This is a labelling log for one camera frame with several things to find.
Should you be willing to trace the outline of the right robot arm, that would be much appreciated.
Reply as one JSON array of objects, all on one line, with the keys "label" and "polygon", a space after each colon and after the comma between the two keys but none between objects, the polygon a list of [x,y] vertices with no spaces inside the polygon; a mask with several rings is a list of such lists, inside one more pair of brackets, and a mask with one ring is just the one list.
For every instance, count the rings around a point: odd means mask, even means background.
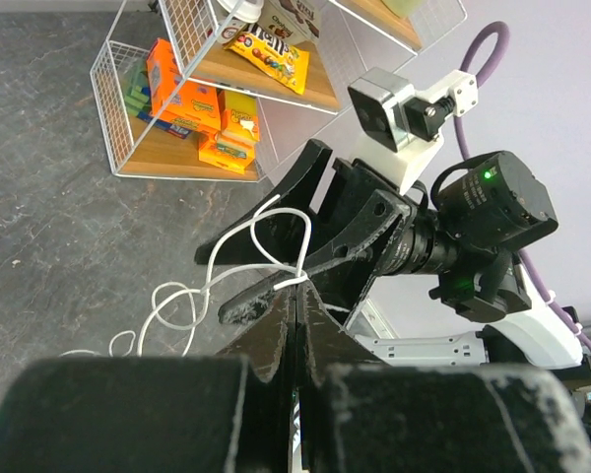
[{"label": "right robot arm", "polygon": [[491,359],[548,370],[591,367],[579,324],[541,288],[524,249],[558,219],[546,186],[496,151],[443,171],[421,199],[372,166],[336,159],[312,139],[249,212],[196,251],[201,265],[301,262],[330,314],[349,325],[374,282],[433,275],[429,296],[484,326]]}]

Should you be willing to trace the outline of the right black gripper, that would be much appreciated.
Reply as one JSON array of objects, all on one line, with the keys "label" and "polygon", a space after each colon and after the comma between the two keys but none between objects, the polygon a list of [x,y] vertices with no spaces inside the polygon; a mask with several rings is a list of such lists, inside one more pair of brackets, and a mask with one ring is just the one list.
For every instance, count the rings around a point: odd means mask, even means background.
[{"label": "right black gripper", "polygon": [[[337,159],[312,221],[310,203],[331,155],[322,141],[308,140],[268,197],[197,248],[194,261],[206,265],[223,237],[217,265],[277,271],[223,304],[221,323],[255,320],[279,291],[309,282],[329,313],[345,325],[375,279],[394,267],[395,247],[419,204],[365,164]],[[262,256],[267,263],[259,263]]]}]

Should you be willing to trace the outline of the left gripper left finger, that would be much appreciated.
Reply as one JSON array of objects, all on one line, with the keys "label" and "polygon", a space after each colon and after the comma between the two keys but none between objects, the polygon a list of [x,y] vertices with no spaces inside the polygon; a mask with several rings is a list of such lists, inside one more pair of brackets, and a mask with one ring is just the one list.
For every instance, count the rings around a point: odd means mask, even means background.
[{"label": "left gripper left finger", "polygon": [[28,366],[0,404],[0,472],[288,472],[283,362],[296,311],[280,291],[258,356],[65,357]]}]

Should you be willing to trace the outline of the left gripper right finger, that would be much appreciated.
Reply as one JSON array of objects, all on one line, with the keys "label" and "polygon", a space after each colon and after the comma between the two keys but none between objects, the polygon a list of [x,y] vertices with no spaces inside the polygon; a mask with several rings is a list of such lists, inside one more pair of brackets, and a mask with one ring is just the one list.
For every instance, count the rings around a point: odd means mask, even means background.
[{"label": "left gripper right finger", "polygon": [[521,364],[392,367],[296,291],[312,472],[591,472],[591,443],[550,372]]}]

